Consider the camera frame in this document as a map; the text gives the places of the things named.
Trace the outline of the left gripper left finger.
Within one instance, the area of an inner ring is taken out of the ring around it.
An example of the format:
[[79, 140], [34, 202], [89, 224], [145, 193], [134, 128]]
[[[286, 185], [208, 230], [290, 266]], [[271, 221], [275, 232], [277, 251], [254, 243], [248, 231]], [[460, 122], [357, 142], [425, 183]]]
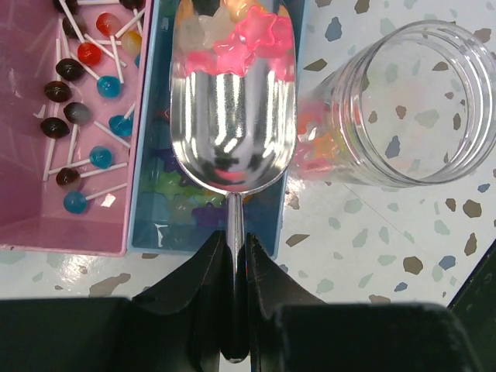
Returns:
[[1, 302], [3, 371], [198, 371], [219, 367], [213, 335], [195, 324], [212, 314], [226, 235], [158, 283], [128, 298], [32, 298]]

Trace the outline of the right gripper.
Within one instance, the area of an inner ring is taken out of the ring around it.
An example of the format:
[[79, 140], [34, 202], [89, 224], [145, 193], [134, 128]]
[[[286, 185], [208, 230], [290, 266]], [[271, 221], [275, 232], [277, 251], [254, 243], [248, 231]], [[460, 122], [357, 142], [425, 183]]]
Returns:
[[495, 371], [495, 242], [448, 305], [462, 322], [484, 371]]

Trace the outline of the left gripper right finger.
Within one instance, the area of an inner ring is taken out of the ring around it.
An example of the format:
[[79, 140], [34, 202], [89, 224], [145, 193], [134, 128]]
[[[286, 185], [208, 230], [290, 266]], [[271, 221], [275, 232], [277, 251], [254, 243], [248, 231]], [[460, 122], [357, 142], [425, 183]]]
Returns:
[[326, 304], [245, 240], [253, 371], [477, 371], [460, 321], [426, 303]]

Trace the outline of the clear plastic jar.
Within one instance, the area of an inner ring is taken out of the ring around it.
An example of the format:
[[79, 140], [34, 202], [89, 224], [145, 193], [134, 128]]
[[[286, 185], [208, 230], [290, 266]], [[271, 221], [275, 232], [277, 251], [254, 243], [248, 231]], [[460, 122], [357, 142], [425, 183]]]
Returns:
[[440, 20], [396, 29], [298, 100], [291, 173], [413, 188], [473, 173], [495, 146], [495, 58]]

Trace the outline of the four-compartment candy tray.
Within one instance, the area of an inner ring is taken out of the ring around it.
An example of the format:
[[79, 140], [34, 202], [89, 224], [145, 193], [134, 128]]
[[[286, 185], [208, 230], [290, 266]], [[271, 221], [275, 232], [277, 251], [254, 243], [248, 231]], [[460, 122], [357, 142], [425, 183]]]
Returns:
[[3, 1], [1, 246], [278, 241], [304, 1]]

